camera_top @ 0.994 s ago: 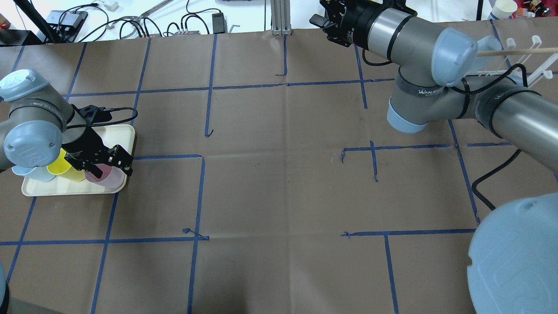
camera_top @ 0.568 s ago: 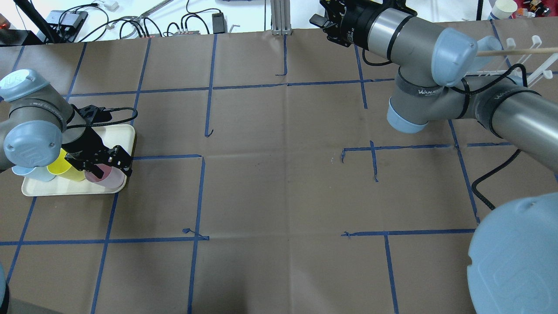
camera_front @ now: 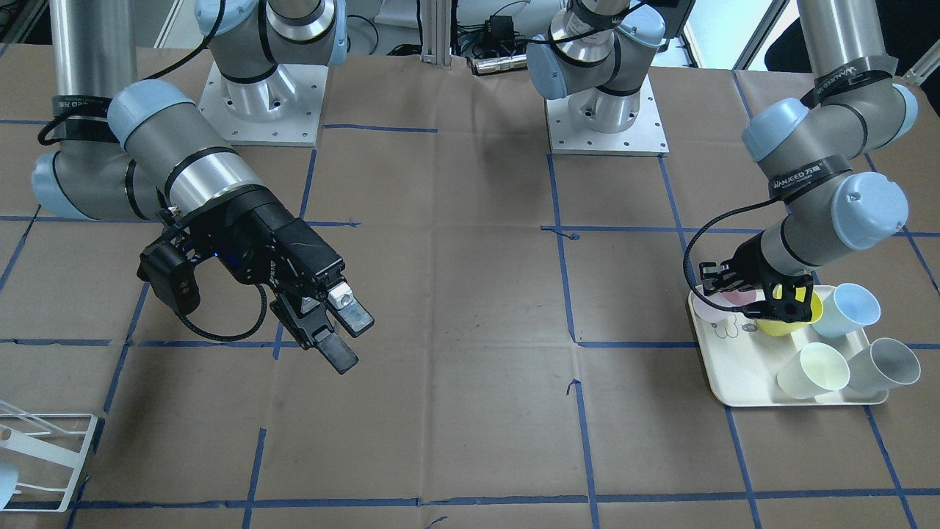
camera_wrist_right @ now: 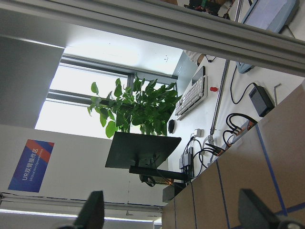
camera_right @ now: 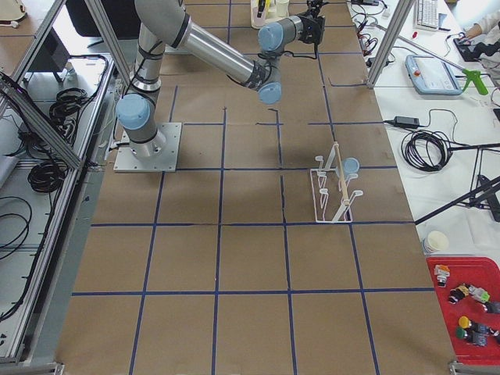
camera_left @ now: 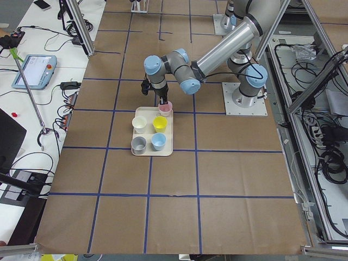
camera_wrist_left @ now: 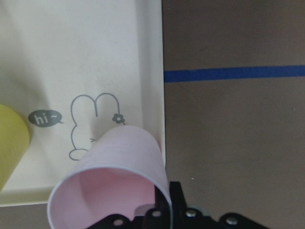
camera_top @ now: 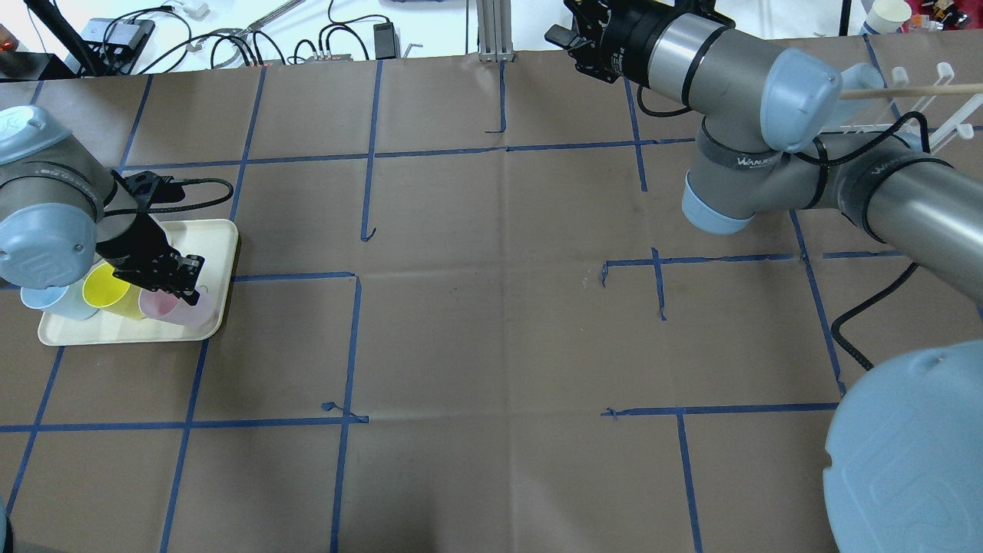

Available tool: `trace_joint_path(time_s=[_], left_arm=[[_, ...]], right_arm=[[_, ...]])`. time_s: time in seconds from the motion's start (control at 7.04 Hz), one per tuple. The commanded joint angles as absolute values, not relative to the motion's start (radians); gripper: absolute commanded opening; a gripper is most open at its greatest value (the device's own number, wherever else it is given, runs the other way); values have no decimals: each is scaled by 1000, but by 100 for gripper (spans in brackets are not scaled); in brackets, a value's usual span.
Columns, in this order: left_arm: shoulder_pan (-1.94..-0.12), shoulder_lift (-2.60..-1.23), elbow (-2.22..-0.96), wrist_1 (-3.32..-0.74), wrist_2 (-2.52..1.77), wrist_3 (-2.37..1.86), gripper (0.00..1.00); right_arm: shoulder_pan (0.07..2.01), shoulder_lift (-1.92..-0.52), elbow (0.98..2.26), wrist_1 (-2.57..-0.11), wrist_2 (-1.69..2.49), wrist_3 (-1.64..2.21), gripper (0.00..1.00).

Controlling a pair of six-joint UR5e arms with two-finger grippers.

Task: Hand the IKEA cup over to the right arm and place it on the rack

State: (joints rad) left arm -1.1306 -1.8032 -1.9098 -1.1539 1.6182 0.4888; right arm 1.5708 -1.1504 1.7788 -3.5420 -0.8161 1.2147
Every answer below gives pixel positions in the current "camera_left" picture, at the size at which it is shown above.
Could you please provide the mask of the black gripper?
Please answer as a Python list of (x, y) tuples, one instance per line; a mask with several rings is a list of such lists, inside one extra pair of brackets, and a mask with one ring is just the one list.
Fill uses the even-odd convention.
[(144, 79), (141, 83), (141, 92), (143, 95), (148, 95), (149, 91), (154, 91), (155, 94), (157, 96), (159, 96), (159, 104), (160, 105), (164, 105), (166, 104), (166, 100), (167, 100), (167, 93), (169, 90), (169, 87), (167, 85), (167, 82), (165, 82), (164, 84), (160, 84), (159, 85), (160, 88), (155, 88), (149, 81), (149, 79)]

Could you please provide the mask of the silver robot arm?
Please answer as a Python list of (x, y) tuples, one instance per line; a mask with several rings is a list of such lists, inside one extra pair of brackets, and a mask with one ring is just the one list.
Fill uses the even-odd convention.
[(247, 50), (248, 44), (266, 33), (276, 20), (281, 1), (228, 1), (225, 15), (237, 19), (236, 27), (223, 40), (198, 61), (190, 61), (187, 52), (180, 48), (167, 55), (151, 55), (144, 60), (145, 79), (141, 91), (147, 95), (153, 90), (160, 104), (167, 104), (168, 85), (166, 74), (175, 77), (184, 93), (199, 91), (208, 73), (231, 58), (240, 50)]
[(234, 15), (234, 1), (228, 0), (225, 8), (225, 14), (222, 16), (220, 26), (227, 32), (232, 31), (236, 27), (237, 18)]

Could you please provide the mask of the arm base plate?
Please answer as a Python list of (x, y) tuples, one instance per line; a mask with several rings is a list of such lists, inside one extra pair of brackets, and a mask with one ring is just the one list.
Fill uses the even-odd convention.
[(223, 100), (227, 116), (268, 116), (265, 99), (244, 96), (239, 90), (240, 83), (222, 82)]
[(237, 24), (237, 19), (234, 15), (231, 17), (225, 14), (214, 14), (213, 15), (215, 35), (227, 35), (233, 31)]

